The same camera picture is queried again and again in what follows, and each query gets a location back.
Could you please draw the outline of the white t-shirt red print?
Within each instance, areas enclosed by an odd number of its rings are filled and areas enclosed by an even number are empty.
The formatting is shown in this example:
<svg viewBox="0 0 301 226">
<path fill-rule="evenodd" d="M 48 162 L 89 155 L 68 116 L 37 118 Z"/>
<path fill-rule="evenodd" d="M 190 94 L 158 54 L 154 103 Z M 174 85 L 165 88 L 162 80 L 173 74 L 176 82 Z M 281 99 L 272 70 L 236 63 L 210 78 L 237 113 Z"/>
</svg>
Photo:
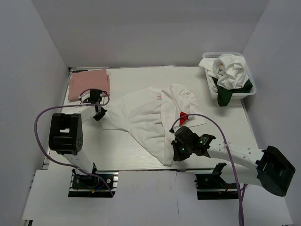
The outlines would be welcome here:
<svg viewBox="0 0 301 226">
<path fill-rule="evenodd" d="M 200 107 L 195 94 L 186 87 L 180 84 L 163 89 L 148 87 L 110 101 L 101 124 L 104 130 L 128 132 L 159 162 L 172 166 L 174 135 L 169 130 L 179 128 L 176 119 L 181 113 L 189 115 L 184 122 L 189 128 L 206 122 L 196 116 L 201 113 Z"/>
</svg>

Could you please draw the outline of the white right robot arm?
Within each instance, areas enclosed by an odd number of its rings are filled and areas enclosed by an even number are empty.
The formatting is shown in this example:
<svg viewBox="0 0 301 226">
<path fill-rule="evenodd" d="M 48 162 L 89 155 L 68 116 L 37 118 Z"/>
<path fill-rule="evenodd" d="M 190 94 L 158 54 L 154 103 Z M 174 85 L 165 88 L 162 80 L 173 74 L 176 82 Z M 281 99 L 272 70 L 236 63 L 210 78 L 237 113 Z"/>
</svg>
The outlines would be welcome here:
<svg viewBox="0 0 301 226">
<path fill-rule="evenodd" d="M 284 197 L 296 171 L 276 147 L 252 149 L 225 144 L 213 135 L 198 136 L 186 126 L 175 132 L 171 145 L 174 161 L 186 160 L 192 154 L 221 160 L 212 172 L 213 184 L 219 188 L 237 180 Z"/>
</svg>

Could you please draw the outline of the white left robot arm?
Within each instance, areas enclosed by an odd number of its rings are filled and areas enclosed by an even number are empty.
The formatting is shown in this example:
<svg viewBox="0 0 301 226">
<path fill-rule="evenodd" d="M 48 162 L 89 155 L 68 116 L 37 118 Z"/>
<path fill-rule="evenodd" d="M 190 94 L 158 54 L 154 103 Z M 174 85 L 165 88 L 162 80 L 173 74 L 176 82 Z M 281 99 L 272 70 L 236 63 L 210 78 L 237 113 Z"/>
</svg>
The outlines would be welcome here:
<svg viewBox="0 0 301 226">
<path fill-rule="evenodd" d="M 92 163 L 83 148 L 82 124 L 90 119 L 100 121 L 107 112 L 103 108 L 108 102 L 103 98 L 110 98 L 106 91 L 100 89 L 86 90 L 79 96 L 79 106 L 73 107 L 67 113 L 55 113 L 52 115 L 48 145 L 50 150 L 68 160 L 75 166 L 78 174 L 86 174 L 83 182 L 90 188 L 99 184 L 99 176 L 95 173 L 96 166 Z"/>
</svg>

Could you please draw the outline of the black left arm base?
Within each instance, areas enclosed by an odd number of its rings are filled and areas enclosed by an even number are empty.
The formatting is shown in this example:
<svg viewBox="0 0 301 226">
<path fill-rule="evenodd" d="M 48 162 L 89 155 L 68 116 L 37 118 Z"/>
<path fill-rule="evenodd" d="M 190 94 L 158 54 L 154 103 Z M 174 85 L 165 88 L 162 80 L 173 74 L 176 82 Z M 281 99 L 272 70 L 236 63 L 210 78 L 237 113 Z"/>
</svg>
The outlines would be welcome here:
<svg viewBox="0 0 301 226">
<path fill-rule="evenodd" d="M 118 185 L 118 172 L 97 172 L 102 177 L 112 193 L 115 194 Z M 68 197 L 70 198 L 112 198 L 109 189 L 98 178 L 87 175 L 72 174 Z"/>
</svg>

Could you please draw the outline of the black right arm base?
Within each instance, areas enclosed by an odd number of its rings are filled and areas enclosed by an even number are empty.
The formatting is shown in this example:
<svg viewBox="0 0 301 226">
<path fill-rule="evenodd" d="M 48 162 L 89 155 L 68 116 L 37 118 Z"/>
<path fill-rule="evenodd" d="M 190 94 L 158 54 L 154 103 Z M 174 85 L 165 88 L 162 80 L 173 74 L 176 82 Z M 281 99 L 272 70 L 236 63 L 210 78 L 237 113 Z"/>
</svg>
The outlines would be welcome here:
<svg viewBox="0 0 301 226">
<path fill-rule="evenodd" d="M 226 183 L 222 178 L 222 170 L 226 163 L 218 163 L 210 172 L 197 172 L 194 180 L 198 200 L 237 200 L 238 191 L 235 183 Z"/>
</svg>

